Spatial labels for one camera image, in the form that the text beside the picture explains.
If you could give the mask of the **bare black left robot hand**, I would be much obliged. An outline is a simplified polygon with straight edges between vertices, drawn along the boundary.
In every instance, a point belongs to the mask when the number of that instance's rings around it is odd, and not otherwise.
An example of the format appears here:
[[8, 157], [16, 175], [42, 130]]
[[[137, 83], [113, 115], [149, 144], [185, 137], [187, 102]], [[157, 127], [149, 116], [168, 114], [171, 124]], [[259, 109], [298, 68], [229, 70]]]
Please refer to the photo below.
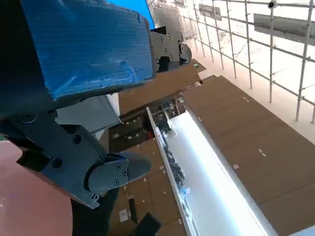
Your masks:
[[138, 12], [103, 0], [3, 0], [0, 132], [23, 151], [21, 166], [97, 208], [101, 194], [151, 164], [108, 154], [83, 126], [58, 124], [57, 109], [141, 86], [190, 61], [180, 32], [150, 29]]

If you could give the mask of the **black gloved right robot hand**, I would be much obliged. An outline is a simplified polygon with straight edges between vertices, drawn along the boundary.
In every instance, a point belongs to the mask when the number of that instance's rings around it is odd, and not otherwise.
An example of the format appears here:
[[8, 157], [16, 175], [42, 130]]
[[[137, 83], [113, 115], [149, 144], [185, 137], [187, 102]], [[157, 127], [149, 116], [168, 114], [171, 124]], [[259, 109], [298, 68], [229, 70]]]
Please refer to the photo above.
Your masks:
[[114, 208], [119, 190], [108, 191], [98, 199], [99, 207], [91, 209], [71, 200], [73, 236], [105, 236], [109, 232], [110, 216]]

